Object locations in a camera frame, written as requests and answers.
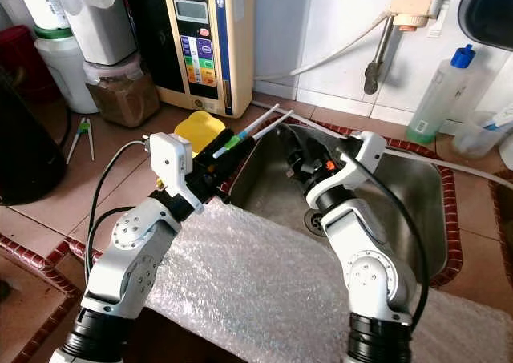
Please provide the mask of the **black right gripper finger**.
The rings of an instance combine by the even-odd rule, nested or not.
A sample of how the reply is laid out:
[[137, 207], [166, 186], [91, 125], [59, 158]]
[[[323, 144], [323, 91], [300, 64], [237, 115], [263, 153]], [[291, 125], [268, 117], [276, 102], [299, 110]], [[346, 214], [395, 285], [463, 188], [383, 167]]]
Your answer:
[[286, 123], [277, 126], [277, 137], [282, 144], [283, 154], [287, 165], [301, 162], [301, 141], [293, 129]]
[[316, 163], [318, 161], [317, 140], [312, 139], [303, 129], [294, 130], [294, 139], [297, 142], [296, 152], [298, 160], [302, 163]]

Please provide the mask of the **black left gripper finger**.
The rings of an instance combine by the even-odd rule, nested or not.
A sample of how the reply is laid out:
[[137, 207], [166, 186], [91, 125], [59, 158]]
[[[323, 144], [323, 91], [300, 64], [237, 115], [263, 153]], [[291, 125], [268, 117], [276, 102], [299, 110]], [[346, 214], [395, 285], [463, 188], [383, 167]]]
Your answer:
[[260, 148], [253, 148], [240, 163], [236, 172], [224, 184], [260, 184], [264, 181], [267, 155]]
[[238, 139], [232, 143], [228, 142], [223, 147], [215, 150], [215, 157], [212, 159], [213, 165], [239, 165], [252, 154], [257, 141], [252, 136], [246, 136], [245, 139]]

